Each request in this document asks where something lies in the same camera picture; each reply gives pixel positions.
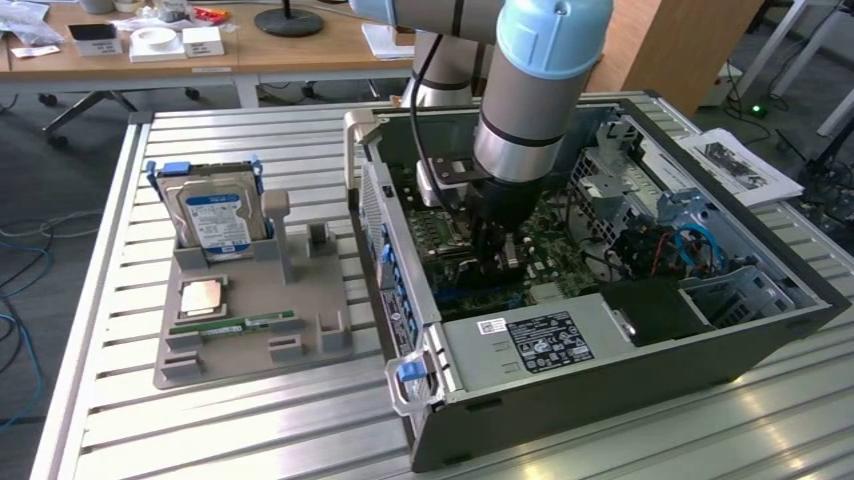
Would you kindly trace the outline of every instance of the metal workbench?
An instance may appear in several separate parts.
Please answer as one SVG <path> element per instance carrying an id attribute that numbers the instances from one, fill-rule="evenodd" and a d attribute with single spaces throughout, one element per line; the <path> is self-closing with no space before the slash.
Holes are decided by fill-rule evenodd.
<path id="1" fill-rule="evenodd" d="M 663 101 L 624 95 L 671 135 L 694 131 Z M 32 478 L 852 478 L 851 311 L 731 384 L 453 468 L 409 472 L 344 203 L 341 118 L 363 106 L 163 113 L 128 127 Z M 252 153 L 267 187 L 291 190 L 289 228 L 340 218 L 356 356 L 160 391 L 152 362 L 173 229 L 142 165 Z M 784 204 L 755 212 L 854 298 L 852 259 Z"/>

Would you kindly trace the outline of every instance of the light blue robot joint cap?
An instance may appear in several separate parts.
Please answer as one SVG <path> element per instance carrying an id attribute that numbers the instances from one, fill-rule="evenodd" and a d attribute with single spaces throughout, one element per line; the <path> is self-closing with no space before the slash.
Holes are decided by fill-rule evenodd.
<path id="1" fill-rule="evenodd" d="M 364 18 L 387 25 L 396 24 L 393 0 L 349 0 L 349 8 Z"/>
<path id="2" fill-rule="evenodd" d="M 508 0 L 497 17 L 497 46 L 528 75 L 563 80 L 596 63 L 614 0 Z"/>

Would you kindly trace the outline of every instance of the red cable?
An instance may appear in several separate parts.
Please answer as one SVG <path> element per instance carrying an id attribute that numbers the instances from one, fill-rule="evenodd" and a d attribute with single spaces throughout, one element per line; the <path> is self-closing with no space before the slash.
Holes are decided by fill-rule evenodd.
<path id="1" fill-rule="evenodd" d="M 655 275 L 655 270 L 658 269 L 658 257 L 662 255 L 662 247 L 664 246 L 664 240 L 670 238 L 670 234 L 666 233 L 662 235 L 662 239 L 658 241 L 658 248 L 655 249 L 655 257 L 652 257 L 652 271 L 650 275 Z"/>

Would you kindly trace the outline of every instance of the desk lamp base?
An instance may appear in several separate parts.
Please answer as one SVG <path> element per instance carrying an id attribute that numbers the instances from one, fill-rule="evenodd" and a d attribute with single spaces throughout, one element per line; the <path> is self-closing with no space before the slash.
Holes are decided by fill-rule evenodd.
<path id="1" fill-rule="evenodd" d="M 283 8 L 265 10 L 255 16 L 255 26 L 276 37 L 307 37 L 323 30 L 323 18 L 316 13 L 305 10 L 289 13 L 288 16 Z"/>

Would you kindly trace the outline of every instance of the blue hard drive label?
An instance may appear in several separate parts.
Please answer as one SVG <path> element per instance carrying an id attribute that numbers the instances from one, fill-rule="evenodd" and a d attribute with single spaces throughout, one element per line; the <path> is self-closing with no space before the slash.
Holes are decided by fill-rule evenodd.
<path id="1" fill-rule="evenodd" d="M 507 332 L 531 373 L 594 359 L 568 312 L 507 323 Z"/>
<path id="2" fill-rule="evenodd" d="M 208 252 L 235 253 L 249 248 L 249 229 L 239 213 L 241 205 L 236 194 L 187 199 L 187 210 L 199 243 Z"/>

